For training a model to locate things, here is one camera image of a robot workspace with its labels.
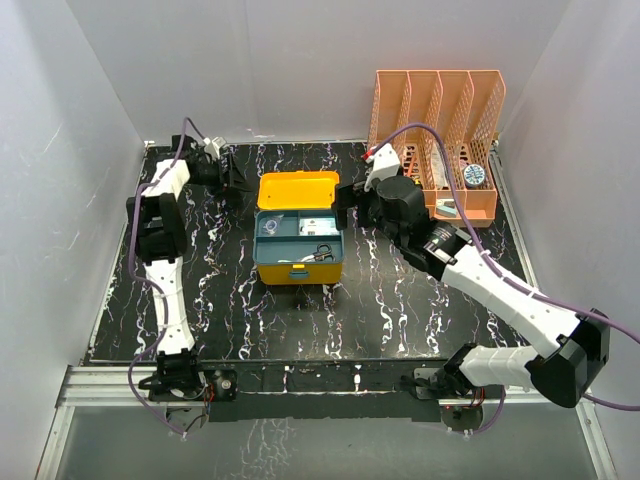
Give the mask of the white gauze packet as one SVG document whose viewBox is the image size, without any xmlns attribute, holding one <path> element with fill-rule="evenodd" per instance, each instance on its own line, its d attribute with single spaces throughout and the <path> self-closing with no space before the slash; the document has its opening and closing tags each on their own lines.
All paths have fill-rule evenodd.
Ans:
<svg viewBox="0 0 640 480">
<path fill-rule="evenodd" d="M 339 231 L 332 217 L 304 217 L 299 220 L 299 233 L 302 236 L 333 236 Z"/>
</svg>

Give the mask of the black handled scissors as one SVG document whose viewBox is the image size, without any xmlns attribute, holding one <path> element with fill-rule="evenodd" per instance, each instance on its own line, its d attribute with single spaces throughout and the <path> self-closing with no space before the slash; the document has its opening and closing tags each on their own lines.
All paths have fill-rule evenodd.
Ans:
<svg viewBox="0 0 640 480">
<path fill-rule="evenodd" d="M 296 249 L 277 255 L 278 263 L 319 263 L 335 260 L 332 247 L 328 243 L 297 245 Z"/>
</svg>

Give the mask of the small blue patterned packet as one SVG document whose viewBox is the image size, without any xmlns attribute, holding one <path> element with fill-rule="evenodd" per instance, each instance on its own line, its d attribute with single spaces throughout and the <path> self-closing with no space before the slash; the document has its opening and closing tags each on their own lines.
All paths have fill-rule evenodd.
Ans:
<svg viewBox="0 0 640 480">
<path fill-rule="evenodd" d="M 263 225 L 264 233 L 269 236 L 275 235 L 279 230 L 283 217 L 283 214 L 268 217 Z"/>
</svg>

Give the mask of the blue divided tray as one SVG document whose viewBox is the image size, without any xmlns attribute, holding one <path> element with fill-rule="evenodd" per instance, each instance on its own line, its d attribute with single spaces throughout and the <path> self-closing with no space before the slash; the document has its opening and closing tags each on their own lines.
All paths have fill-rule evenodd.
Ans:
<svg viewBox="0 0 640 480">
<path fill-rule="evenodd" d="M 284 217 L 280 223 L 278 232 L 275 235 L 266 235 L 263 231 L 265 220 L 270 216 L 281 215 Z M 255 219 L 255 239 L 253 258 L 260 265 L 275 265 L 277 255 L 296 249 L 297 245 L 316 245 L 328 243 L 334 252 L 333 262 L 340 263 L 344 257 L 343 232 L 333 236 L 302 236 L 299 233 L 299 220 L 304 217 L 332 217 L 330 210 L 274 210 L 260 211 Z"/>
</svg>

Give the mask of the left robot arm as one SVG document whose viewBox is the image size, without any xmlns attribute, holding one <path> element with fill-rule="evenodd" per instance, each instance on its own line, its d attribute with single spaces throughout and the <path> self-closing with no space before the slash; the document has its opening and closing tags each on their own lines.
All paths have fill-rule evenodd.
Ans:
<svg viewBox="0 0 640 480">
<path fill-rule="evenodd" d="M 143 274 L 133 277 L 153 292 L 158 330 L 156 370 L 132 389 L 145 390 L 152 399 L 210 400 L 220 394 L 199 363 L 189 326 L 182 275 L 188 241 L 179 199 L 187 186 L 223 194 L 249 193 L 252 188 L 221 137 L 175 135 L 172 151 L 127 201 L 129 261 L 143 266 Z M 339 282 L 343 236 L 330 210 L 339 181 L 331 170 L 261 176 L 253 259 L 263 284 Z"/>
</svg>

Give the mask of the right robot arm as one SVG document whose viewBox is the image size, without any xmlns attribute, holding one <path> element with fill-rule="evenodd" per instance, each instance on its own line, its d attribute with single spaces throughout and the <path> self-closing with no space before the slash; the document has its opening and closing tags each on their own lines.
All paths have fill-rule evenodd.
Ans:
<svg viewBox="0 0 640 480">
<path fill-rule="evenodd" d="M 432 218 L 405 176 L 362 182 L 354 194 L 359 226 L 384 233 L 412 267 L 476 300 L 528 343 L 465 344 L 437 382 L 460 397 L 502 385 L 534 388 L 565 408 L 579 403 L 608 361 L 610 326 L 602 312 L 562 306 L 499 266 L 469 233 Z"/>
</svg>

